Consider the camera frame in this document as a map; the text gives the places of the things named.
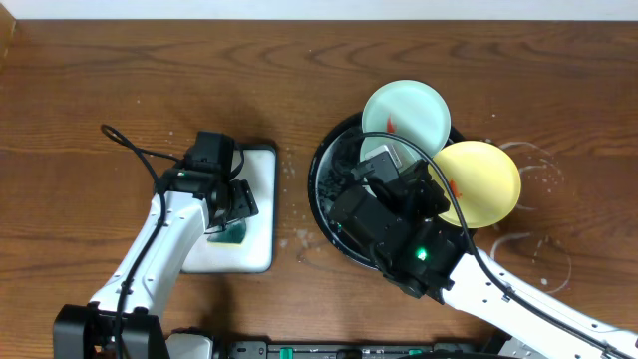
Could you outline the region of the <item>green sponge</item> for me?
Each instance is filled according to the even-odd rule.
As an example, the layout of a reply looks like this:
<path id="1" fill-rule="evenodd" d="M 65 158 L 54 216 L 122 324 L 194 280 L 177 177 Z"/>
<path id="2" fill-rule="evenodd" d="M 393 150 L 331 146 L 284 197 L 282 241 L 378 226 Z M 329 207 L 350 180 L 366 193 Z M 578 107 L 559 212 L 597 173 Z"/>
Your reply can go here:
<path id="1" fill-rule="evenodd" d="M 206 240 L 211 243 L 241 244 L 247 232 L 244 219 L 237 219 L 225 226 L 217 226 L 205 233 Z"/>

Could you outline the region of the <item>yellow plate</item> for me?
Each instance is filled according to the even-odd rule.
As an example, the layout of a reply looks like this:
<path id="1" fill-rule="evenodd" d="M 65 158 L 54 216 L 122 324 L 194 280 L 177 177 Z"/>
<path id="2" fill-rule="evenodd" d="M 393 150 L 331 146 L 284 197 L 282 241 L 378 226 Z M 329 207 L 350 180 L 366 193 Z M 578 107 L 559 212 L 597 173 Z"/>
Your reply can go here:
<path id="1" fill-rule="evenodd" d="M 430 175 L 446 199 L 457 200 L 467 227 L 491 226 L 516 206 L 521 192 L 520 174 L 512 158 L 500 148 L 463 141 L 440 150 L 434 162 L 448 183 L 443 184 L 433 168 L 428 168 Z"/>

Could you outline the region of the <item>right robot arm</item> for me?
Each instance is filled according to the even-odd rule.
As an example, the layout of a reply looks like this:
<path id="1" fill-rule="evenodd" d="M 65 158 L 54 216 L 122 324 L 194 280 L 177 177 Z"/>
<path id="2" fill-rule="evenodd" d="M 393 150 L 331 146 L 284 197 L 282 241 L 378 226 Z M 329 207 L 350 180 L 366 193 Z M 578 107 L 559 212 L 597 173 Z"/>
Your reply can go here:
<path id="1" fill-rule="evenodd" d="M 437 220 L 451 205 L 423 162 L 400 174 L 392 160 L 376 156 L 354 165 L 351 177 L 329 220 L 404 293 L 478 317 L 545 358 L 636 357 L 636 333 L 525 283 L 476 248 L 465 228 Z"/>

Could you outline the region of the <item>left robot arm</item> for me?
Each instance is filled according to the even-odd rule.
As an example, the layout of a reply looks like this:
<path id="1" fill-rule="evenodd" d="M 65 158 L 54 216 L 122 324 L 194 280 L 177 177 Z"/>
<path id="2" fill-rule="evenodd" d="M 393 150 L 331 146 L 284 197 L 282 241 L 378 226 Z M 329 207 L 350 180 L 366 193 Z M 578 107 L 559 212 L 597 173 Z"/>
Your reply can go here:
<path id="1" fill-rule="evenodd" d="M 165 336 L 161 318 L 178 276 L 260 273 L 273 259 L 275 170 L 249 169 L 230 183 L 214 174 L 166 171 L 170 186 L 108 282 L 84 306 L 56 317 L 57 358 L 215 358 L 213 338 L 192 329 Z"/>

